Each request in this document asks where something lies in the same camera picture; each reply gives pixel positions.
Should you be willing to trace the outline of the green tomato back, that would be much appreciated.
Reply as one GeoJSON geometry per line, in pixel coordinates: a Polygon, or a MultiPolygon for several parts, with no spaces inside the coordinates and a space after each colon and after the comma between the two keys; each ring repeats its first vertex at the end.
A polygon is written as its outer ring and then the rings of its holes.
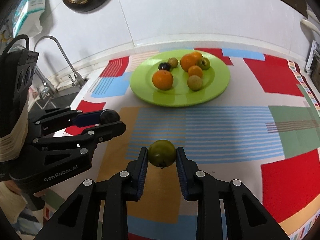
{"type": "Polygon", "coordinates": [[[168,140],[157,140],[148,148],[149,162],[159,168],[171,166],[176,160],[176,148],[168,140]]]}

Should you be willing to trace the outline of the green tomato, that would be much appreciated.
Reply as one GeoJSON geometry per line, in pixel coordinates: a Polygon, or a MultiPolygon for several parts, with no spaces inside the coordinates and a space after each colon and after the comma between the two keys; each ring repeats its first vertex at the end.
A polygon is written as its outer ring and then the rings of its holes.
{"type": "Polygon", "coordinates": [[[149,162],[159,168],[171,166],[176,160],[176,148],[168,140],[157,140],[148,148],[149,162]]]}
{"type": "Polygon", "coordinates": [[[206,57],[202,57],[199,59],[197,62],[197,65],[202,69],[202,70],[208,70],[211,67],[210,61],[206,57]]]}

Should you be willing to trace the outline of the orange fruit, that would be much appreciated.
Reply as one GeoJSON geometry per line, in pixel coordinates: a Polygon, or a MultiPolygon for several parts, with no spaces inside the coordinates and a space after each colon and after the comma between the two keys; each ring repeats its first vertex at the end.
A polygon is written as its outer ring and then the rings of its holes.
{"type": "Polygon", "coordinates": [[[203,71],[199,66],[191,66],[191,67],[189,67],[187,73],[188,73],[189,77],[195,75],[195,76],[198,76],[200,78],[203,78],[203,71]]]}
{"type": "Polygon", "coordinates": [[[185,54],[180,59],[181,68],[187,72],[190,67],[195,66],[197,63],[197,58],[193,54],[185,54]]]}
{"type": "Polygon", "coordinates": [[[169,90],[174,83],[174,77],[167,70],[158,70],[152,76],[152,83],[160,90],[169,90]]]}
{"type": "Polygon", "coordinates": [[[191,55],[197,60],[199,61],[201,58],[203,58],[202,54],[199,51],[193,51],[191,53],[191,55]]]}

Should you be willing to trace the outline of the dark plum back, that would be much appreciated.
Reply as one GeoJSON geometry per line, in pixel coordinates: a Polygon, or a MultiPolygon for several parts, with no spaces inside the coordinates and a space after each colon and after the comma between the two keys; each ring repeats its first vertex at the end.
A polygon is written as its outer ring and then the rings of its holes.
{"type": "Polygon", "coordinates": [[[167,62],[161,62],[159,65],[158,65],[158,69],[159,70],[166,70],[166,71],[171,71],[171,65],[167,62]]]}

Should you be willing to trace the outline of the dark plum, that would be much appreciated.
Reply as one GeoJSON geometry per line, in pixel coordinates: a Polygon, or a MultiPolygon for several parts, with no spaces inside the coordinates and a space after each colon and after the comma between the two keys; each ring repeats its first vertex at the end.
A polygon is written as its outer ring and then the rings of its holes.
{"type": "Polygon", "coordinates": [[[158,69],[159,70],[166,70],[166,71],[171,71],[171,65],[167,62],[161,62],[159,65],[158,65],[158,69]]]}
{"type": "Polygon", "coordinates": [[[110,124],[120,121],[120,115],[112,109],[106,109],[100,114],[100,124],[110,124]]]}

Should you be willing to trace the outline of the tan round fruit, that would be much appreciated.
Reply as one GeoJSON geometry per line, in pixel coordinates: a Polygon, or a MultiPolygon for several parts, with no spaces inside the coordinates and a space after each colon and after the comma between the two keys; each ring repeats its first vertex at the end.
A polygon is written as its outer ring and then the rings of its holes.
{"type": "Polygon", "coordinates": [[[176,68],[179,64],[179,61],[175,57],[172,57],[168,59],[167,63],[170,64],[171,68],[176,68]]]}
{"type": "Polygon", "coordinates": [[[198,91],[202,89],[203,82],[199,76],[192,75],[188,77],[187,85],[191,90],[198,91]]]}

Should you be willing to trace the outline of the tan round fruit front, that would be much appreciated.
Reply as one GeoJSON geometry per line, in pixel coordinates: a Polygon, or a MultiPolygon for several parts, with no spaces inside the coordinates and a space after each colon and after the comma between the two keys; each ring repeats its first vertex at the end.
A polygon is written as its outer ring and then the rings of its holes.
{"type": "Polygon", "coordinates": [[[202,89],[203,82],[199,76],[192,75],[188,77],[187,85],[191,90],[198,91],[202,89]]]}

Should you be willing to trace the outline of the dark plum front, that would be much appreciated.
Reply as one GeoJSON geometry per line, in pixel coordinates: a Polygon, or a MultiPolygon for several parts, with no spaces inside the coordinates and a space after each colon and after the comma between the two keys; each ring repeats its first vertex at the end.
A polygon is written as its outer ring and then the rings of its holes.
{"type": "Polygon", "coordinates": [[[120,121],[120,115],[112,109],[106,109],[100,114],[100,124],[110,124],[120,121]]]}

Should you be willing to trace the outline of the green tomato front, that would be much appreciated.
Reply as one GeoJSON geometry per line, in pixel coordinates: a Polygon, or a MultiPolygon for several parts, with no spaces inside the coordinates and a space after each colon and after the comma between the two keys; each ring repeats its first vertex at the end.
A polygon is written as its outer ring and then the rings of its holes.
{"type": "Polygon", "coordinates": [[[206,57],[202,57],[199,59],[197,62],[197,65],[202,69],[202,70],[208,70],[211,67],[210,61],[206,57]]]}

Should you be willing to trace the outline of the chrome kitchen faucet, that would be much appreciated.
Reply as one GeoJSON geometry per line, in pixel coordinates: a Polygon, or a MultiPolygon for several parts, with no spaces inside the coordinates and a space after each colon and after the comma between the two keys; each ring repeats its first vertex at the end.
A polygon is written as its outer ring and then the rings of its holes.
{"type": "Polygon", "coordinates": [[[45,77],[38,66],[33,70],[33,82],[31,85],[32,98],[34,100],[44,100],[49,96],[54,98],[57,96],[57,89],[53,84],[45,77]]]}

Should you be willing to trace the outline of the thin gooseneck faucet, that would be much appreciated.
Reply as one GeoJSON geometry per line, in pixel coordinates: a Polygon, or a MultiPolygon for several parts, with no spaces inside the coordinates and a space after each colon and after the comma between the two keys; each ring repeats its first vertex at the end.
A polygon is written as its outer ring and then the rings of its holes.
{"type": "Polygon", "coordinates": [[[72,76],[71,82],[75,86],[83,87],[85,85],[87,79],[82,77],[72,65],[57,38],[51,35],[35,37],[33,51],[39,52],[38,68],[44,77],[51,78],[51,82],[56,86],[65,82],[67,68],[71,69],[69,74],[72,76]]]}

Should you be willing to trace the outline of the steel sink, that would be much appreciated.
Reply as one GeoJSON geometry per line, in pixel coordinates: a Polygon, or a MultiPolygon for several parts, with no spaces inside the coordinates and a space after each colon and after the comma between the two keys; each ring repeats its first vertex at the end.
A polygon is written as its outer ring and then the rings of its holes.
{"type": "Polygon", "coordinates": [[[36,119],[45,110],[69,107],[79,92],[78,88],[73,87],[59,91],[56,97],[48,95],[43,100],[37,97],[28,111],[28,118],[36,119]]]}

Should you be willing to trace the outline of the green plate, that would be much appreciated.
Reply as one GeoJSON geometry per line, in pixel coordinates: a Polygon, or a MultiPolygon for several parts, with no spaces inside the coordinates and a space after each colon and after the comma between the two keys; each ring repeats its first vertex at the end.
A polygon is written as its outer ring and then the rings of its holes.
{"type": "Polygon", "coordinates": [[[131,75],[132,92],[147,103],[164,107],[198,105],[221,95],[229,85],[231,73],[221,59],[204,51],[201,54],[210,61],[210,69],[203,72],[203,85],[200,90],[193,91],[187,86],[188,74],[180,66],[171,71],[174,78],[171,89],[160,90],[153,85],[152,76],[160,63],[171,57],[180,60],[191,52],[190,49],[165,51],[143,61],[131,75]]]}

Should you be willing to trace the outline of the paper towel pack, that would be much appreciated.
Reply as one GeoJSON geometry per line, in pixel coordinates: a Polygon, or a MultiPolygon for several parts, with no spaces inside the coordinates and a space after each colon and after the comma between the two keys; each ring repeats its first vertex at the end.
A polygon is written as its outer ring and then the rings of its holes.
{"type": "Polygon", "coordinates": [[[34,37],[41,33],[40,17],[45,5],[46,0],[21,0],[12,18],[13,37],[21,34],[34,37]]]}

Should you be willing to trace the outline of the white dish rack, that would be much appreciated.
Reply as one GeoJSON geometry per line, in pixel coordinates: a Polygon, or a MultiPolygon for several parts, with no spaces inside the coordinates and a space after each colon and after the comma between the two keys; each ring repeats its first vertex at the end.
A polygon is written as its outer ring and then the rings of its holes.
{"type": "Polygon", "coordinates": [[[319,48],[318,43],[313,40],[312,45],[311,45],[311,49],[310,49],[310,53],[308,56],[308,60],[306,62],[306,65],[304,67],[304,72],[306,72],[306,74],[310,74],[311,72],[311,64],[313,62],[313,58],[314,56],[318,53],[317,49],[319,48]]]}

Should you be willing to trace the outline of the cream handled pan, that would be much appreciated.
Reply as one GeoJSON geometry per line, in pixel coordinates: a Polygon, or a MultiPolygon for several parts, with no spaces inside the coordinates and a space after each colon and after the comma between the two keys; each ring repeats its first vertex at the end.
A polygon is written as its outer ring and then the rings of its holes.
{"type": "Polygon", "coordinates": [[[308,27],[309,29],[311,29],[312,31],[316,32],[318,35],[320,35],[320,30],[310,21],[306,19],[302,19],[300,22],[306,27],[308,27]]]}

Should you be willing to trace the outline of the cream handled pot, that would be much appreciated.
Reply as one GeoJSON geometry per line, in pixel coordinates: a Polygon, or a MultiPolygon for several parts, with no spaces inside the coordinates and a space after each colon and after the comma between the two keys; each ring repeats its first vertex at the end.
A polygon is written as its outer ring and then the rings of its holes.
{"type": "Polygon", "coordinates": [[[306,12],[307,12],[308,16],[313,18],[316,22],[320,23],[320,21],[318,20],[317,16],[315,15],[315,13],[312,10],[307,9],[306,12]]]}

